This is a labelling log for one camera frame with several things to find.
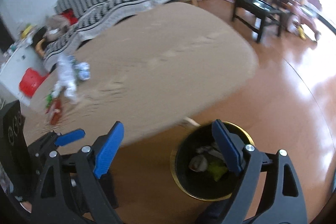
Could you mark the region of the red cigarette carton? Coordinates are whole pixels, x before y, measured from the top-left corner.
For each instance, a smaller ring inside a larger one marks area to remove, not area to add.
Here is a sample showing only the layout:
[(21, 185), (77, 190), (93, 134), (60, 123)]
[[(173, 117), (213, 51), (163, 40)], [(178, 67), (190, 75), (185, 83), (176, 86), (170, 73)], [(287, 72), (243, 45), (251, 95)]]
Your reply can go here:
[(52, 104), (48, 111), (49, 123), (51, 125), (56, 125), (60, 120), (60, 118), (62, 117), (62, 113), (63, 113), (62, 102), (59, 98), (55, 98), (52, 101)]

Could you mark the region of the green wrapper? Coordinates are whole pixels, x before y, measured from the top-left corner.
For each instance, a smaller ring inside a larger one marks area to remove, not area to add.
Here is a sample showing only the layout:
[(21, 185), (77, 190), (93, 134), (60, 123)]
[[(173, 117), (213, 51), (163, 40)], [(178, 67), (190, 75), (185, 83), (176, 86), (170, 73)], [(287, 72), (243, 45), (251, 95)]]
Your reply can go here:
[(46, 109), (50, 108), (53, 100), (54, 100), (54, 97), (53, 97), (52, 93), (50, 93), (48, 96), (46, 96)]

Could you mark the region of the black trash bin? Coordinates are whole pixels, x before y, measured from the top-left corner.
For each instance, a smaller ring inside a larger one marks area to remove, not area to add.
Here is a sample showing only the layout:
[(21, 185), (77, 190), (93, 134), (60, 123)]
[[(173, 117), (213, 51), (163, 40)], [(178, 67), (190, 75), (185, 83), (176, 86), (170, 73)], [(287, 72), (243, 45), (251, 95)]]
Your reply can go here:
[(196, 127), (170, 155), (170, 169), (177, 186), (201, 201), (230, 198), (237, 184), (211, 132), (211, 124)]

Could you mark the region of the red bear plastic chair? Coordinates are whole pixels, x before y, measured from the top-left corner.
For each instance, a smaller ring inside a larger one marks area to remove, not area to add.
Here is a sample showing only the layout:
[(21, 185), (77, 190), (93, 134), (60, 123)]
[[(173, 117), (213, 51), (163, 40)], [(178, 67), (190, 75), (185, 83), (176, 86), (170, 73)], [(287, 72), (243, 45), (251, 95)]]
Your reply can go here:
[(48, 76), (49, 74), (41, 76), (38, 71), (28, 68), (19, 83), (19, 90), (25, 96), (31, 98)]

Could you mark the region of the clear plastic bag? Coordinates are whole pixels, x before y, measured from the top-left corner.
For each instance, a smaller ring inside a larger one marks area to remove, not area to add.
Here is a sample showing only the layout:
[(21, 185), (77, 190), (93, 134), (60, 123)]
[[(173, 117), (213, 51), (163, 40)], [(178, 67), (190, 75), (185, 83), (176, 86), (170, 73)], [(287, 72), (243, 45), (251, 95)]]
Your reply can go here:
[(61, 92), (72, 103), (77, 103), (77, 85), (74, 67), (70, 57), (61, 54), (57, 61), (56, 72), (58, 80), (52, 91), (52, 98), (56, 98)]

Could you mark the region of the white cabinet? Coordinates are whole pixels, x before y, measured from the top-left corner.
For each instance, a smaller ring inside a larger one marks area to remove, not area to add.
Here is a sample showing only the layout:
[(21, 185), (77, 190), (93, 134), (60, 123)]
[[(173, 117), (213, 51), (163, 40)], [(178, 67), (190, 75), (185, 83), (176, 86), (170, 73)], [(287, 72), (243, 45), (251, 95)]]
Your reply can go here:
[(18, 48), (1, 68), (1, 99), (5, 102), (20, 100), (21, 104), (29, 107), (30, 98), (19, 90), (19, 83), (29, 68), (41, 76), (47, 74), (42, 59), (33, 47)]

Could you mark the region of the crumpled blue white wrapper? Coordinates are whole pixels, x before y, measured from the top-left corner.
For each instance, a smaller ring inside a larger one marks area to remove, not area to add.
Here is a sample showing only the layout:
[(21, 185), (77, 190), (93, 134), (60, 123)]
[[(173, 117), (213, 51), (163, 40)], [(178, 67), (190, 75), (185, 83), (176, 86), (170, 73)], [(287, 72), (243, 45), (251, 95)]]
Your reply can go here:
[(87, 62), (74, 63), (76, 78), (79, 81), (87, 81), (91, 77), (90, 65)]

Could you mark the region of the brown plush toy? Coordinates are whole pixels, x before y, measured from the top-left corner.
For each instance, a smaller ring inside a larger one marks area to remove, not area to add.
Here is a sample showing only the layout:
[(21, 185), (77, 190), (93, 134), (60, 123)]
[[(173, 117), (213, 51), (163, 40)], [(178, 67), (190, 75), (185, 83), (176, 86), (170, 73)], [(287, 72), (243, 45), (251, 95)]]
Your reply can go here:
[(62, 15), (53, 15), (46, 17), (47, 32), (45, 34), (47, 40), (55, 41), (64, 35), (70, 28), (70, 21)]

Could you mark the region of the red cushion on sofa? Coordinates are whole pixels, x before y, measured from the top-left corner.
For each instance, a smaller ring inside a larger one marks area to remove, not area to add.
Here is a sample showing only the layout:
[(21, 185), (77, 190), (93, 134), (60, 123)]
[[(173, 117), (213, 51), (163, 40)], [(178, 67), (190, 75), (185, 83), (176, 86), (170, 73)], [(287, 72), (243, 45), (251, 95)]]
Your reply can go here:
[(68, 20), (70, 25), (74, 25), (78, 22), (78, 18), (76, 18), (72, 9), (66, 9), (60, 15), (64, 16)]

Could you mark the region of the dark wooden side table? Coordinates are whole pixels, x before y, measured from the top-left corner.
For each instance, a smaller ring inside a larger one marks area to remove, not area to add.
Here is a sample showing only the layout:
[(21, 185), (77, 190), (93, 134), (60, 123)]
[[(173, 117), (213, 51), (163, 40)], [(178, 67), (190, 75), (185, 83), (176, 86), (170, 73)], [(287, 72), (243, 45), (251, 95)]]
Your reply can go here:
[[(241, 16), (238, 16), (238, 8), (244, 9), (250, 12), (255, 18), (260, 19), (260, 27), (256, 28), (253, 25), (249, 24)], [(232, 10), (231, 21), (234, 22), (235, 19), (240, 20), (244, 25), (246, 25), (250, 30), (257, 34), (256, 43), (260, 43), (263, 36), (264, 28), (266, 26), (277, 26), (277, 37), (281, 37), (282, 33), (282, 20), (284, 19), (285, 12), (276, 9), (266, 3), (263, 0), (235, 0), (234, 7)]]

